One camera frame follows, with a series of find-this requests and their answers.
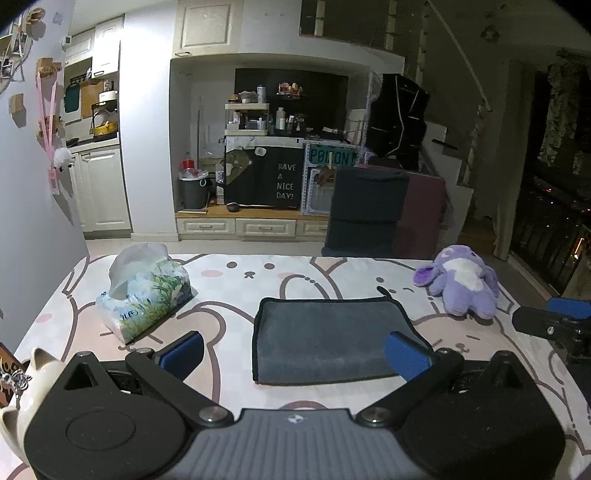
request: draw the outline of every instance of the ceiling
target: ceiling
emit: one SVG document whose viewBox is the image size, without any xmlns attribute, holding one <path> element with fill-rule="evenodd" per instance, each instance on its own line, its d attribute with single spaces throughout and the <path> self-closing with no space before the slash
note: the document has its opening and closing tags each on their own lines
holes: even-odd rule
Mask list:
<svg viewBox="0 0 591 480">
<path fill-rule="evenodd" d="M 147 5 L 163 0 L 76 0 L 70 35 L 76 35 L 94 27 L 97 23 L 118 17 Z"/>
</svg>

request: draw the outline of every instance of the wall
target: wall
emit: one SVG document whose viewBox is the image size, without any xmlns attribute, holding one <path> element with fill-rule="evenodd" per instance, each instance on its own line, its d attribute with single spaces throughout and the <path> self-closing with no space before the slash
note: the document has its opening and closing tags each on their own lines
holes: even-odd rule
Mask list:
<svg viewBox="0 0 591 480">
<path fill-rule="evenodd" d="M 47 181 L 48 159 L 37 142 L 35 62 L 53 57 L 64 62 L 61 39 L 67 34 L 74 0 L 44 0 L 34 4 L 46 10 L 36 25 L 31 52 L 22 75 L 0 95 L 0 341 L 15 349 L 55 289 L 88 250 L 72 198 L 69 172 L 59 175 L 62 195 L 53 196 Z M 61 25 L 52 23 L 59 11 Z M 63 72 L 58 75 L 58 98 Z M 45 92 L 51 92 L 46 85 Z M 8 99 L 24 94 L 26 124 L 18 127 L 8 113 Z"/>
<path fill-rule="evenodd" d="M 179 209 L 180 188 L 178 171 L 180 163 L 191 151 L 191 84 L 186 73 L 171 65 L 170 69 L 170 174 L 173 182 L 175 210 Z"/>
<path fill-rule="evenodd" d="M 239 53 L 310 56 L 365 65 L 377 73 L 401 73 L 404 58 L 325 38 L 300 37 L 301 0 L 245 0 Z"/>
<path fill-rule="evenodd" d="M 591 35 L 552 0 L 510 3 L 499 19 L 501 44 L 591 51 Z"/>
<path fill-rule="evenodd" d="M 168 137 L 176 10 L 169 1 L 127 13 L 121 37 L 121 154 L 135 239 L 177 237 Z"/>
<path fill-rule="evenodd" d="M 235 70 L 241 65 L 230 62 L 202 64 L 191 70 L 191 156 L 193 158 L 223 157 L 226 125 L 224 105 L 234 93 Z"/>
</svg>

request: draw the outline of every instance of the black sign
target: black sign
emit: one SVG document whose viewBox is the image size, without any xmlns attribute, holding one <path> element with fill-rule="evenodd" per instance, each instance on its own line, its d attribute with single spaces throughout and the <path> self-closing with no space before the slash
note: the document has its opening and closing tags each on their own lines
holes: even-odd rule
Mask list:
<svg viewBox="0 0 591 480">
<path fill-rule="evenodd" d="M 226 161 L 236 168 L 228 176 L 224 189 L 226 203 L 261 205 L 276 208 L 299 208 L 301 197 L 304 150 L 302 148 L 264 147 L 264 154 L 255 150 L 241 151 L 248 155 L 245 168 L 236 155 L 226 155 Z"/>
</svg>

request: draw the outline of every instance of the tissue pack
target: tissue pack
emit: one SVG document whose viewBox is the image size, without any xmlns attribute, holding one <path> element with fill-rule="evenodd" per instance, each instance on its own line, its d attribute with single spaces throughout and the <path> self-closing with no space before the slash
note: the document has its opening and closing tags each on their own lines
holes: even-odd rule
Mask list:
<svg viewBox="0 0 591 480">
<path fill-rule="evenodd" d="M 189 274 L 168 257 L 163 244 L 123 250 L 109 277 L 111 289 L 99 295 L 96 306 L 105 325 L 125 344 L 192 297 Z"/>
</svg>

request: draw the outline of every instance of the yellow pot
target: yellow pot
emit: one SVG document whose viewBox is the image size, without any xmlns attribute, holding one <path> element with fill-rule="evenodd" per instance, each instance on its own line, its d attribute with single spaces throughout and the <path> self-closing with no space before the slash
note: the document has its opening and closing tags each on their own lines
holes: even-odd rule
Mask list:
<svg viewBox="0 0 591 480">
<path fill-rule="evenodd" d="M 107 122 L 101 127 L 95 127 L 95 136 L 111 134 L 117 131 L 117 122 Z"/>
</svg>

